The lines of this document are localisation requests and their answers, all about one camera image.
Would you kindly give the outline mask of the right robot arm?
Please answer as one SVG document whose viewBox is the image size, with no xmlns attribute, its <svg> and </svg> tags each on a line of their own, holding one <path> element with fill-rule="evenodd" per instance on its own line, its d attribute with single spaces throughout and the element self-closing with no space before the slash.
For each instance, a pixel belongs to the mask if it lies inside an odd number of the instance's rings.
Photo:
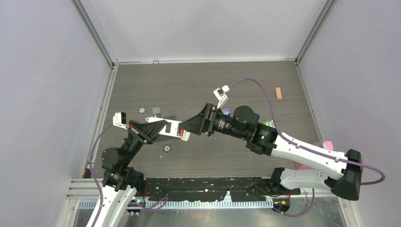
<svg viewBox="0 0 401 227">
<path fill-rule="evenodd" d="M 237 107 L 233 115 L 224 115 L 207 103 L 197 115 L 179 123 L 179 129 L 208 136 L 219 132 L 246 141 L 246 147 L 258 155 L 285 158 L 309 167 L 301 170 L 275 168 L 270 177 L 270 189 L 276 194 L 310 188 L 328 190 L 349 201 L 359 200 L 363 172 L 360 152 L 354 149 L 333 151 L 302 142 L 260 123 L 259 117 L 246 105 Z"/>
</svg>

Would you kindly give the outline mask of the white remote control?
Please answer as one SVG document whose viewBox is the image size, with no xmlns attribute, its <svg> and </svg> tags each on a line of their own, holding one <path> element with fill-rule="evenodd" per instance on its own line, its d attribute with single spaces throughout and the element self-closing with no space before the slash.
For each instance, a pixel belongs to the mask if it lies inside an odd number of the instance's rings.
<svg viewBox="0 0 401 227">
<path fill-rule="evenodd" d="M 180 129 L 179 128 L 179 123 L 181 123 L 180 121 L 168 120 L 168 119 L 157 118 L 157 117 L 149 117 L 148 122 L 155 122 L 155 121 L 160 121 L 160 120 L 166 120 L 167 124 L 159 133 L 159 137 L 157 138 L 156 142 L 172 140 L 172 139 L 180 139 L 182 141 L 189 140 L 190 133 L 185 130 L 184 130 L 183 137 L 177 136 L 177 131 Z"/>
</svg>

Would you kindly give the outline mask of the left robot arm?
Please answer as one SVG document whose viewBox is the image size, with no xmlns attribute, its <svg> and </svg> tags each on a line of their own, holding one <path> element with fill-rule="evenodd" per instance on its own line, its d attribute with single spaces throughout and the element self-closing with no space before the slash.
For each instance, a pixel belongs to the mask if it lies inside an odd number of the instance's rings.
<svg viewBox="0 0 401 227">
<path fill-rule="evenodd" d="M 143 173 L 129 167 L 129 163 L 145 144 L 153 143 L 167 124 L 165 120 L 139 123 L 124 118 L 113 119 L 112 126 L 123 128 L 128 137 L 119 148 L 107 148 L 102 154 L 103 180 L 94 182 L 99 191 L 96 207 L 87 223 L 88 227 L 116 227 L 133 196 L 145 190 Z"/>
</svg>

